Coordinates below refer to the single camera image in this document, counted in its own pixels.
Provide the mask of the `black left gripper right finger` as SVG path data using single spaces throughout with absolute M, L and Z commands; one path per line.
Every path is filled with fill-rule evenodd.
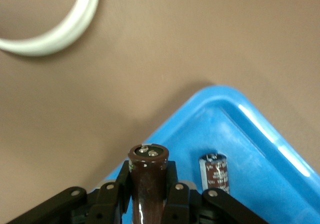
M 267 223 L 221 189 L 199 193 L 178 180 L 174 161 L 167 165 L 167 201 L 162 223 Z

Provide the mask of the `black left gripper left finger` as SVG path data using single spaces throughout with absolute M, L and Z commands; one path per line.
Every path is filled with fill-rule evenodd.
M 132 187 L 128 163 L 123 163 L 115 180 L 92 192 L 69 187 L 9 223 L 122 223 Z

